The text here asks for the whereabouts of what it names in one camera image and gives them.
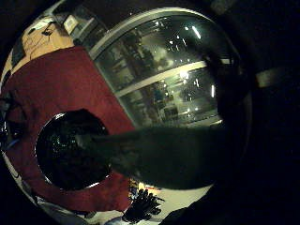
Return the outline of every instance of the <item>glass window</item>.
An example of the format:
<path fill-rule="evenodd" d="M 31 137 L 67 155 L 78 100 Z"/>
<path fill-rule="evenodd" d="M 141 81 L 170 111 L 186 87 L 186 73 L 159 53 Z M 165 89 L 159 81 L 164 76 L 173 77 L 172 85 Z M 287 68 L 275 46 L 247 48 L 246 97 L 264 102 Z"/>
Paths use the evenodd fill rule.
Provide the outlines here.
<path fill-rule="evenodd" d="M 139 126 L 179 126 L 217 115 L 215 86 L 204 68 L 176 74 L 120 97 Z"/>
<path fill-rule="evenodd" d="M 228 65 L 232 52 L 211 21 L 170 16 L 126 32 L 95 63 L 136 127 L 186 125 L 218 115 L 208 63 Z"/>
<path fill-rule="evenodd" d="M 87 51 L 90 51 L 96 43 L 104 37 L 107 29 L 99 24 L 83 41 L 83 46 Z"/>
<path fill-rule="evenodd" d="M 72 16 L 74 16 L 74 18 L 78 22 L 78 24 L 71 33 L 71 36 L 75 38 L 84 28 L 84 26 L 89 22 L 89 20 L 91 20 L 94 16 L 85 7 L 82 6 L 77 7 L 72 13 Z"/>

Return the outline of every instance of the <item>black round object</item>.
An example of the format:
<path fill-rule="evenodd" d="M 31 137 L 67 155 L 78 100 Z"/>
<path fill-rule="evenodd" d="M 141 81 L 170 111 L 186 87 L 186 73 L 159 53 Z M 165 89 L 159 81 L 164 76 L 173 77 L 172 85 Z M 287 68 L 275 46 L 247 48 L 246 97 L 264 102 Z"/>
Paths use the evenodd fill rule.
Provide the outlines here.
<path fill-rule="evenodd" d="M 77 190 L 110 174 L 109 165 L 99 165 L 89 151 L 76 143 L 75 136 L 83 134 L 108 135 L 108 131 L 86 110 L 58 114 L 41 130 L 36 155 L 46 180 L 62 189 Z"/>

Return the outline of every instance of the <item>desk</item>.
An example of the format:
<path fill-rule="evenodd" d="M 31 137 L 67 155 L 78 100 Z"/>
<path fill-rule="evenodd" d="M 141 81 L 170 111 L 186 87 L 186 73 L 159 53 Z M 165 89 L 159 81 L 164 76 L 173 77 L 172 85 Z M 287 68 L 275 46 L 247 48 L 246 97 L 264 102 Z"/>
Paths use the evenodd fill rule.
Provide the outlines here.
<path fill-rule="evenodd" d="M 24 66 L 29 61 L 40 57 L 46 53 L 51 53 L 57 51 L 59 49 L 65 49 L 74 46 L 72 38 L 68 35 L 68 33 L 60 27 L 58 24 L 53 23 L 50 25 L 49 29 L 52 30 L 52 34 L 50 36 L 42 35 L 42 32 L 45 30 L 46 26 L 41 27 L 38 30 L 30 33 L 31 27 L 37 23 L 40 23 L 42 20 L 36 21 L 28 27 L 22 35 L 22 44 L 26 53 L 26 56 L 16 65 L 16 67 L 12 67 L 11 65 L 11 57 L 12 51 L 9 53 L 7 61 L 5 63 L 4 70 L 2 71 L 1 81 L 4 75 L 11 70 L 11 74 L 15 73 L 19 68 Z"/>

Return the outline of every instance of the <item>red carpet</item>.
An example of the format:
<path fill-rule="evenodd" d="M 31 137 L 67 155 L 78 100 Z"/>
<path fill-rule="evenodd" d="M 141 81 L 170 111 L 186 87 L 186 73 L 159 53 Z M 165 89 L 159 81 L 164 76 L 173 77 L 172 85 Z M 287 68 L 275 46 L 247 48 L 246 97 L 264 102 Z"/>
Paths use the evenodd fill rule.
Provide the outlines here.
<path fill-rule="evenodd" d="M 86 109 L 100 118 L 111 134 L 133 129 L 84 48 L 52 52 L 29 62 L 7 81 L 2 95 L 7 91 L 28 117 L 26 134 L 7 156 L 38 196 L 77 211 L 123 211 L 128 207 L 128 179 L 123 175 L 113 172 L 95 187 L 64 191 L 44 181 L 35 158 L 39 132 L 58 113 Z M 11 118 L 17 120 L 19 113 L 16 110 Z"/>

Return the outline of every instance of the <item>hand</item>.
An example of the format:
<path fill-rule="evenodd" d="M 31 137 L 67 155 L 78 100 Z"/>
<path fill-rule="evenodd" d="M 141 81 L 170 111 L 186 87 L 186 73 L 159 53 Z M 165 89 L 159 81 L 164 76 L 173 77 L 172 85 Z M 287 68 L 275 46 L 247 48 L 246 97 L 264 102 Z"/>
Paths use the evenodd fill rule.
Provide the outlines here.
<path fill-rule="evenodd" d="M 137 223 L 142 219 L 148 220 L 152 215 L 158 215 L 161 210 L 157 200 L 161 200 L 153 194 L 148 194 L 148 190 L 140 189 L 137 199 L 133 201 L 122 219 L 126 222 Z"/>

